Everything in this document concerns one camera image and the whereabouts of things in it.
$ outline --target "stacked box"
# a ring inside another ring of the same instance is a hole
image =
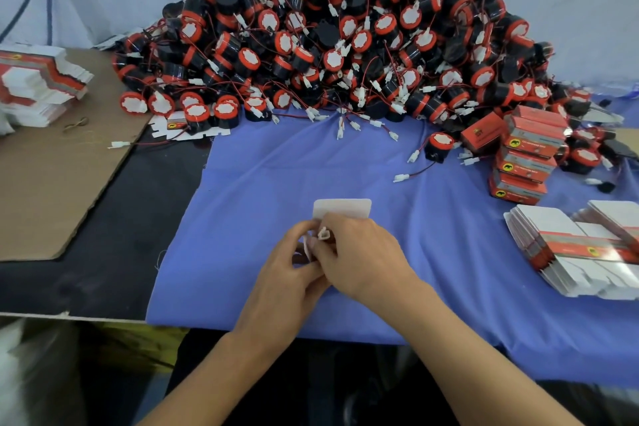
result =
[[[490,194],[535,205],[546,194],[544,182],[557,167],[553,156],[571,131],[561,115],[522,105],[506,115],[504,123],[489,178]]]

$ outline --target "blue cloth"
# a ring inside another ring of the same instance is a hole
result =
[[[430,164],[406,160],[432,129],[407,118],[388,123],[398,142],[368,124],[361,132],[346,125],[336,140],[336,118],[243,123],[213,142],[156,279],[149,323],[231,329],[268,253],[311,216],[315,199],[370,198],[371,218],[397,237],[417,274],[531,377],[639,387],[639,301],[565,298],[548,286],[507,230],[503,213],[513,204],[488,194],[490,160],[463,166],[454,150],[444,164],[394,184],[395,174]],[[557,170],[540,205],[573,212],[589,199],[636,201],[635,171],[625,165],[607,196]],[[335,289],[300,336],[403,343]]]

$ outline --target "person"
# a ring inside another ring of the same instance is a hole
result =
[[[330,230],[334,245],[311,237],[309,246],[317,261],[294,266],[292,257],[299,251],[300,238],[322,227]],[[140,426],[225,423],[292,344],[331,285],[406,339],[434,378],[456,423],[581,424],[459,319],[415,274],[387,230],[370,219],[329,213],[321,222],[303,221],[286,232],[261,269],[233,330],[221,336]],[[425,399],[421,399],[422,408]],[[425,421],[386,422],[409,423]],[[434,423],[446,422],[435,417]]]

